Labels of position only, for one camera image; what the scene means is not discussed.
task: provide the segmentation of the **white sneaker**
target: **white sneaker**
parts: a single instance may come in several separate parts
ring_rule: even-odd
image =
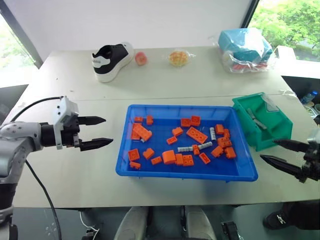
[[[96,79],[102,83],[112,81],[119,70],[130,63],[134,56],[135,51],[128,42],[103,46],[96,54],[92,54]]]

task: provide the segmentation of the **cable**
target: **cable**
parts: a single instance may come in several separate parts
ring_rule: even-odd
[[[80,220],[81,220],[81,223],[83,224],[83,226],[85,226],[87,229],[92,229],[93,231],[95,231],[95,234],[94,234],[93,239],[92,239],[92,240],[95,240],[98,232],[100,231],[100,228],[98,228],[98,230],[97,230],[93,226],[86,225],[84,223],[83,219],[82,219],[81,211],[80,211]]]
[[[18,112],[17,115],[15,115],[11,122],[14,122],[18,117],[20,117],[21,114],[23,114],[26,110],[28,110],[29,108],[31,108],[32,106],[45,102],[45,101],[49,101],[49,100],[57,100],[57,99],[61,99],[61,96],[53,96],[53,97],[48,97],[48,98],[44,98],[38,101],[35,101],[34,103],[31,103],[30,105],[26,106],[24,109],[22,109],[20,112]]]
[[[50,204],[50,207],[51,207],[51,210],[52,210],[52,213],[53,213],[53,217],[54,217],[54,220],[55,220],[55,224],[56,224],[56,228],[57,228],[57,231],[58,231],[58,239],[59,240],[62,240],[62,234],[61,234],[61,228],[60,228],[60,223],[59,223],[59,219],[58,219],[58,216],[57,216],[57,213],[56,213],[56,209],[54,207],[54,204],[52,203],[51,201],[51,198],[47,192],[47,189],[46,187],[43,185],[43,183],[40,181],[40,179],[38,178],[37,174],[35,173],[34,169],[31,167],[30,163],[26,160],[25,161],[25,164],[28,166],[28,168],[30,169],[32,175],[34,176],[34,178],[37,180],[37,182],[40,184],[42,190],[44,191],[44,194],[46,196],[46,198],[48,199],[48,202]]]

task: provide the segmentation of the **shoe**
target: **shoe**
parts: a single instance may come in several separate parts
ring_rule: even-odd
[[[134,55],[135,51],[128,42],[103,46],[96,54],[92,54],[96,79],[103,83],[112,81],[119,70],[130,63]]]
[[[267,229],[278,230],[291,226],[288,218],[283,211],[275,211],[266,216],[263,221],[263,226]]]

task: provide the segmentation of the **black cable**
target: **black cable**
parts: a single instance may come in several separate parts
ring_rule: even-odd
[[[12,118],[11,122],[14,122],[21,114],[23,114],[26,110],[28,110],[29,108],[31,108],[32,106],[34,106],[36,104],[39,104],[39,103],[42,103],[42,102],[45,102],[45,101],[49,101],[49,100],[58,100],[58,99],[61,99],[61,98],[62,97],[60,97],[60,96],[54,96],[54,97],[48,97],[48,98],[44,98],[44,99],[35,101],[34,103],[31,103],[30,105],[28,105],[25,108],[23,108],[20,112],[18,112],[18,114],[15,115]],[[27,160],[25,161],[25,164],[28,166],[28,168],[30,169],[32,175],[34,176],[34,178],[40,184],[42,190],[44,191],[44,194],[45,194],[45,196],[46,196],[46,198],[47,198],[47,200],[48,200],[48,202],[50,204],[51,210],[52,210],[53,218],[54,218],[54,221],[55,221],[55,224],[56,224],[56,228],[57,228],[57,231],[58,231],[58,240],[62,240],[62,234],[61,234],[61,228],[60,228],[59,219],[58,219],[58,216],[57,216],[57,213],[56,213],[55,206],[51,201],[51,198],[50,198],[50,196],[49,196],[49,194],[47,192],[47,189],[43,185],[43,183],[40,181],[40,179],[38,178],[38,176],[35,173],[34,169],[31,167],[30,163]]]
[[[44,101],[49,101],[49,100],[57,100],[57,99],[61,99],[61,96],[53,96],[53,97],[48,97],[48,98],[44,98],[38,101],[35,101],[34,103],[31,103],[30,105],[26,106],[24,109],[22,109],[20,112],[18,112],[17,115],[15,115],[11,122],[14,122],[21,114],[23,114],[26,110],[28,110],[29,108],[31,108],[32,106],[42,103]]]
[[[48,199],[48,202],[50,204],[50,207],[51,207],[51,210],[52,210],[52,213],[53,213],[53,217],[54,217],[54,220],[55,220],[55,224],[56,224],[56,228],[57,228],[57,231],[58,231],[58,239],[59,240],[62,240],[62,235],[61,235],[61,228],[60,228],[60,223],[59,223],[59,219],[58,219],[58,216],[57,216],[57,213],[56,213],[56,209],[54,207],[54,204],[52,203],[51,201],[51,198],[47,192],[47,189],[46,187],[43,185],[43,183],[40,181],[40,179],[38,178],[37,174],[35,173],[34,169],[32,168],[32,166],[30,165],[30,163],[25,160],[25,164],[28,166],[28,168],[30,169],[32,175],[34,176],[35,180],[40,184],[42,190],[44,191],[44,194],[46,196],[46,198]]]

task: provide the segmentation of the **blue plastic tray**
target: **blue plastic tray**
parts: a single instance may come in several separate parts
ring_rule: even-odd
[[[153,125],[146,124],[147,115],[153,116]],[[228,159],[223,154],[214,158],[211,151],[217,147],[217,143],[213,141],[213,146],[200,151],[210,158],[211,162],[207,165],[192,152],[182,152],[182,154],[192,154],[194,166],[165,165],[163,162],[152,165],[150,159],[144,158],[143,152],[147,148],[152,148],[155,151],[152,156],[155,158],[162,157],[162,153],[167,150],[174,150],[175,153],[178,153],[177,147],[199,144],[186,134],[188,127],[183,127],[183,134],[177,137],[177,142],[172,145],[168,145],[166,142],[168,138],[173,136],[172,129],[181,125],[181,118],[191,118],[192,115],[201,117],[201,125],[196,128],[208,136],[206,142],[211,140],[210,127],[223,124],[225,128],[228,128],[237,157]],[[143,117],[142,125],[152,131],[152,137],[147,142],[131,140],[135,117]],[[139,170],[129,166],[128,151],[132,149],[139,150],[140,159],[138,162],[141,163]],[[115,171],[121,176],[213,179],[227,182],[255,181],[258,178],[236,111],[229,106],[130,105],[125,118]]]

